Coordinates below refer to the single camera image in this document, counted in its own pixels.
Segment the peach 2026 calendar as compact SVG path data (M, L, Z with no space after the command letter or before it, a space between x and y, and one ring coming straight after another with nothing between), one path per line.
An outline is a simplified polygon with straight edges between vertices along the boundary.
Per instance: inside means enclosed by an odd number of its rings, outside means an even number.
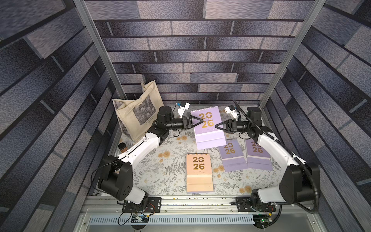
M213 169L210 155L193 153L186 155L186 192L214 192Z

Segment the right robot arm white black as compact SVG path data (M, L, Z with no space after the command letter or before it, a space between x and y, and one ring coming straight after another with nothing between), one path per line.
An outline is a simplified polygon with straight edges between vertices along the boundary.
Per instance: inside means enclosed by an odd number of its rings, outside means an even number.
M273 131L262 124L262 111L248 107L244 112L235 103L227 106L225 112L233 118L215 125L226 133L247 133L277 162L283 174L278 186L252 190L247 204L254 210L267 204L297 205L308 213L319 209L320 171L315 164L307 163L281 142Z

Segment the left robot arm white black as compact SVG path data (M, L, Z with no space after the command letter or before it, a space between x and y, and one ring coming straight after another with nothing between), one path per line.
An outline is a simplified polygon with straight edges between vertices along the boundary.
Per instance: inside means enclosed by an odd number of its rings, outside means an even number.
M138 143L117 157L105 158L104 165L97 169L100 172L99 190L119 201L126 200L134 205L146 207L148 193L134 185L133 171L145 156L169 137L171 130L188 130L204 122L196 116L183 116L184 111L184 107L179 107L180 118L175 118L171 107L160 107L157 119Z

